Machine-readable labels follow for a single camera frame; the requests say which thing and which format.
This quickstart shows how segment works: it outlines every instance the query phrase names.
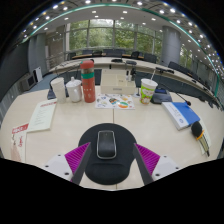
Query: book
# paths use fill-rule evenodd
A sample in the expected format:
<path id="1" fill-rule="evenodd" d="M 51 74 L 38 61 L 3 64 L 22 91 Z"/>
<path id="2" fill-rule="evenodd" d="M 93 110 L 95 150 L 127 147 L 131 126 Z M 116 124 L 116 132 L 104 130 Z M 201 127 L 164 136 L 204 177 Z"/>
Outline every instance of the book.
<path id="1" fill-rule="evenodd" d="M 200 121 L 199 116 L 186 102 L 162 102 L 162 106 L 168 112 L 177 130 L 190 127 L 194 122 Z"/>

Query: office room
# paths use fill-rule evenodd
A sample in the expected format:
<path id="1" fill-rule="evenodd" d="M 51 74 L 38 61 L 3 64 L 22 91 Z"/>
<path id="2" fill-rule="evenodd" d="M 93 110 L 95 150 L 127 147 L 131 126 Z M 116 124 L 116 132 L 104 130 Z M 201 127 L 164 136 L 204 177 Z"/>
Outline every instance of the office room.
<path id="1" fill-rule="evenodd" d="M 200 4 L 27 3 L 1 24 L 1 158 L 109 191 L 223 158 L 223 37 Z"/>

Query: white table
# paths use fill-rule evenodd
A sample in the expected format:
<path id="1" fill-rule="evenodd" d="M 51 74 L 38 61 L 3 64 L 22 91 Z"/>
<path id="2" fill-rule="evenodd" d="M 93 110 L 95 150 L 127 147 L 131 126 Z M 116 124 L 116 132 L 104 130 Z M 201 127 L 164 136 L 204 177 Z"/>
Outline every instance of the white table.
<path id="1" fill-rule="evenodd" d="M 3 155 L 11 159 L 10 138 L 12 128 L 29 122 L 36 104 L 47 99 L 48 90 L 18 96 L 9 108 L 1 128 L 0 142 Z M 183 102 L 171 93 L 173 101 Z M 135 110 L 96 109 L 95 102 L 72 103 L 69 98 L 65 104 L 57 104 L 48 131 L 27 133 L 26 163 L 42 167 L 58 153 L 66 154 L 78 146 L 82 134 L 90 127 L 100 123 L 115 123 L 128 129 L 138 144 L 159 155 L 170 156 L 181 168 L 189 165 L 215 160 L 218 156 L 224 133 L 224 113 L 216 107 L 210 108 L 207 102 L 184 96 L 191 101 L 191 108 L 203 119 L 212 141 L 210 157 L 202 155 L 199 143 L 190 128 L 177 131 L 168 114 L 161 105 L 142 105 L 134 98 Z M 99 185 L 84 174 L 80 186 L 94 189 L 130 189 L 144 186 L 136 160 L 131 165 L 130 175 L 121 183 Z"/>

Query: paper sheet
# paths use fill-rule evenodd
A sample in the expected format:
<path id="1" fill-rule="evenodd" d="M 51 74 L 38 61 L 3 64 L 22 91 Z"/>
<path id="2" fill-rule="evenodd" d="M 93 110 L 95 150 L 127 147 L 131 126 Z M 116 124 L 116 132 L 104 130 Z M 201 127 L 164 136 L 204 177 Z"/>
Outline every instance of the paper sheet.
<path id="1" fill-rule="evenodd" d="M 26 158 L 26 133 L 29 124 L 24 124 L 12 129 L 11 159 L 25 163 Z"/>
<path id="2" fill-rule="evenodd" d="M 30 119 L 27 132 L 50 129 L 56 103 L 57 99 L 38 103 Z"/>
<path id="3" fill-rule="evenodd" d="M 96 108 L 135 109 L 131 95 L 123 94 L 98 94 Z"/>

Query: ceiling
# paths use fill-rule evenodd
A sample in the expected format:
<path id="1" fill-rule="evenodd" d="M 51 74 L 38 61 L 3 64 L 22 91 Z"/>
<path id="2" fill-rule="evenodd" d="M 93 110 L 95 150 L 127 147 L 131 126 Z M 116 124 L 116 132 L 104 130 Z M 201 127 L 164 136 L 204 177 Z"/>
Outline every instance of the ceiling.
<path id="1" fill-rule="evenodd" d="M 86 4 L 85 0 L 61 2 L 57 4 L 57 8 L 54 9 L 51 6 L 46 11 L 39 14 L 36 17 L 38 18 L 37 21 L 36 19 L 30 21 L 25 28 L 26 31 L 21 32 L 17 38 L 17 43 L 26 40 L 32 35 L 46 32 L 44 30 L 46 27 L 49 32 L 58 26 L 70 22 L 95 19 L 96 14 L 99 16 L 98 19 L 119 20 L 121 17 L 124 17 L 125 21 L 135 24 L 141 25 L 142 23 L 146 23 L 146 27 L 156 31 L 162 30 L 162 26 L 164 25 L 174 27 L 181 33 L 182 44 L 184 44 L 187 49 L 192 50 L 193 55 L 197 55 L 202 63 L 206 64 L 211 69 L 218 69 L 218 66 L 223 69 L 223 65 L 216 50 L 205 37 L 205 34 L 189 18 L 177 10 L 175 13 L 172 13 L 170 11 L 172 7 L 166 3 L 164 4 L 162 1 L 142 0 L 141 6 L 139 6 L 137 2 L 138 1 L 133 0 L 117 0 L 116 2 L 112 0 L 91 0 L 89 4 Z"/>

